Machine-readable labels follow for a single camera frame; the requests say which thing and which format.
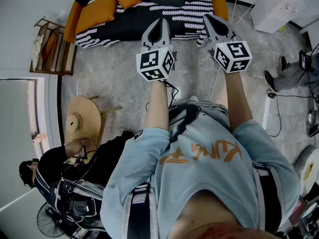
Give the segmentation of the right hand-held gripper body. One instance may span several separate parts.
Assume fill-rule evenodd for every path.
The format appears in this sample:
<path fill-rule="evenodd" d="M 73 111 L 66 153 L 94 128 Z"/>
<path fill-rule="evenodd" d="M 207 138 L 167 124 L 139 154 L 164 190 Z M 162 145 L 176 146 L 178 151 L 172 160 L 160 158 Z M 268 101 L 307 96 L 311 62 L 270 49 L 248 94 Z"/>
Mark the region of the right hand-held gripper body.
<path fill-rule="evenodd" d="M 223 41 L 211 40 L 210 45 L 210 54 L 216 66 L 220 66 L 227 74 L 245 71 L 252 61 L 247 42 L 239 36 Z"/>

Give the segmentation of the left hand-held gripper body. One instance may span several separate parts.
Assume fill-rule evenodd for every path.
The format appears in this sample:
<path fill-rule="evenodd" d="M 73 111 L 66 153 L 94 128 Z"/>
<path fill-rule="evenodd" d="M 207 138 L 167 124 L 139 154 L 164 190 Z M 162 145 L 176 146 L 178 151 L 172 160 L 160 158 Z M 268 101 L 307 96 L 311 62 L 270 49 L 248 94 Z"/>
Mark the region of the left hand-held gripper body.
<path fill-rule="evenodd" d="M 166 80 L 175 69 L 173 45 L 148 49 L 136 55 L 137 72 L 147 81 Z"/>

